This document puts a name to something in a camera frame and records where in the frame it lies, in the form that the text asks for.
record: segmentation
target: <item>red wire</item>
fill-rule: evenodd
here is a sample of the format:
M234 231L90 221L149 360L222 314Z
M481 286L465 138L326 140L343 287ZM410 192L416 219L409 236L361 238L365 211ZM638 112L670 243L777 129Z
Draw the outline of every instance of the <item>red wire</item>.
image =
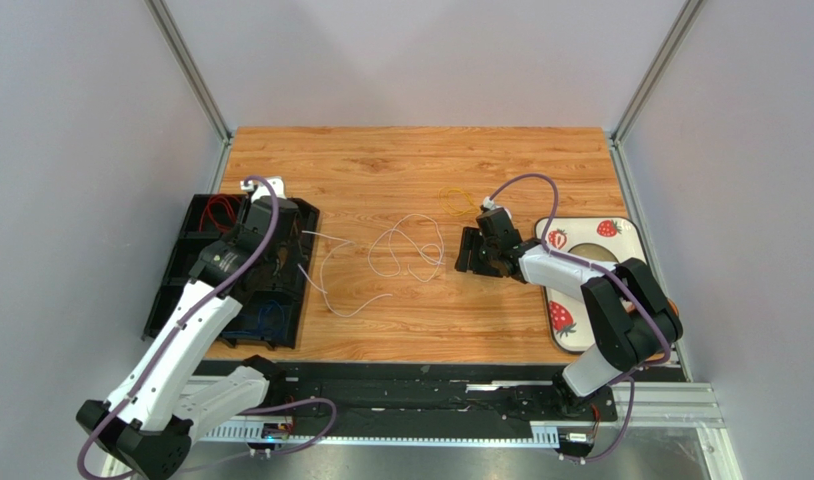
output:
M287 397L289 398L289 403L295 403L295 397L294 396L287 395ZM291 435L291 434L293 434L295 432L295 417L294 417L294 415L292 415L292 422L291 423L287 422L286 427L288 427L288 429L289 429L289 435Z
M209 220L215 225L215 228L221 233L226 233L227 231L230 230L230 228L232 228L232 225L227 227L219 223L217 220L215 220L215 216L212 214L212 207L214 207L216 204L220 205L224 207L224 210L226 210L227 212L227 218L229 219L230 223L234 225L238 220L238 216L228 199L235 200L236 202L238 202L238 205L241 206L241 199L234 197L232 195L214 195L210 197L209 200L206 202L206 207L203 209L203 213L200 215L199 231L201 232L203 231L203 222L205 221L205 218L207 216L209 217Z
M596 434L599 432L599 422L601 418L599 415L599 409L596 408L596 405L591 403L590 407L593 409L593 440L596 441Z

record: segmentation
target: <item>blue wire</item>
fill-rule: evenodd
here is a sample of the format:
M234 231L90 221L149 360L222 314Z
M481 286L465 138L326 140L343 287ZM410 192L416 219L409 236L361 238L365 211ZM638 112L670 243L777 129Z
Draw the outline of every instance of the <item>blue wire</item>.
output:
M271 337L274 337L275 334L282 333L286 328L286 311L283 309L283 306L280 305L280 303L277 302L276 300L269 300L267 304L270 304L270 306L267 309L265 307L262 307L262 308L259 309L259 316L258 316L258 318L256 320L256 329L255 330L253 330L253 331L250 331L250 330L236 330L236 331L229 331L229 332L225 331L225 332L222 332L222 333L229 334L229 335L253 335L253 336L260 336L260 337L265 336L266 333L270 333L269 336L271 336ZM271 310L273 310L274 306L276 306L280 310L280 316L281 316L281 320L282 320L282 322L280 323L280 329L276 330L276 331L274 329L270 328L270 327L265 328L262 325L263 317L265 317L269 313L271 313Z

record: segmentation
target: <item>white connector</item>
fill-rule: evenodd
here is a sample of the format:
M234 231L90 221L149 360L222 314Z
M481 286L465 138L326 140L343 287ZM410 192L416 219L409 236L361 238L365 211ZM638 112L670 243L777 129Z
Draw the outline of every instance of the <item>white connector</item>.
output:
M570 433L567 435L567 440L573 443L587 443L586 433Z
M494 202L494 201L490 200L490 197L484 197L484 201L483 201L483 202L481 202L481 206L482 206L482 207L484 207L484 208L485 208L485 209L487 209L487 210L495 210L495 209L497 209L497 208L504 208L504 209L505 209L505 213L507 213L507 214L508 214L508 218L510 218L511 220L513 220L513 214L511 213L511 211L510 211L510 210L508 210L508 209L507 209L507 208L505 208L505 207L502 207L502 206L500 206L500 205L496 205L496 202Z
M265 177L265 180L268 180L268 183L271 184L271 187L274 188L274 192L280 198L286 198L286 185L283 183L283 177ZM254 192L253 198L251 200L256 200L260 197L265 197L269 195L268 189L263 188L259 191L259 182L255 180L251 180L247 184L244 183L244 180L239 182L239 188L241 188L244 192Z

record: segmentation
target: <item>yellow cable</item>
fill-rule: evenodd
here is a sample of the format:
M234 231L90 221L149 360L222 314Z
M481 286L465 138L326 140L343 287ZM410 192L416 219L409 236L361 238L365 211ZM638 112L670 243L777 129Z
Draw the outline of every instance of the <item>yellow cable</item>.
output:
M460 210L456 208L454 205L451 204L451 194L452 193L459 193L463 195L463 198L466 199L466 202L469 204L469 208L465 210ZM437 198L440 201L440 207L445 211L445 213L451 215L452 217L461 217L463 215L477 215L481 213L481 209L478 208L478 205L472 200L472 197L469 195L468 192L463 190L462 188L456 187L443 187L437 193Z

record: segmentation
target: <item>wooden table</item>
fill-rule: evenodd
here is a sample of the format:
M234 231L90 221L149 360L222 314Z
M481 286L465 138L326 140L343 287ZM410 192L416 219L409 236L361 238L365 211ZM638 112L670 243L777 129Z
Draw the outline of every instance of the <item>wooden table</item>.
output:
M392 293L356 316L340 318L309 289L298 347L268 351L214 344L212 359L260 354L271 359L316 361L410 361L568 363L550 338L543 292L511 279L454 270L464 226L474 215L454 217L438 200L443 187L468 191L476 202L505 180L526 172L546 173L558 184L559 216L625 216L608 146L596 128L241 128L235 138L221 191L238 192L249 174L280 175L289 196L322 212L319 231L353 240L325 270L326 290L337 311L349 313L381 293ZM539 180L511 186L498 201L513 212L524 238L551 208L551 188ZM452 196L452 202L463 202ZM404 271L393 278L369 268L369 245L410 213L439 222L445 265L437 276L406 240L392 245ZM403 229L419 245L438 243L431 222L408 221ZM312 263L318 282L321 262L339 242L319 239ZM435 250L428 253L435 255ZM397 267L386 242L373 255L384 273Z

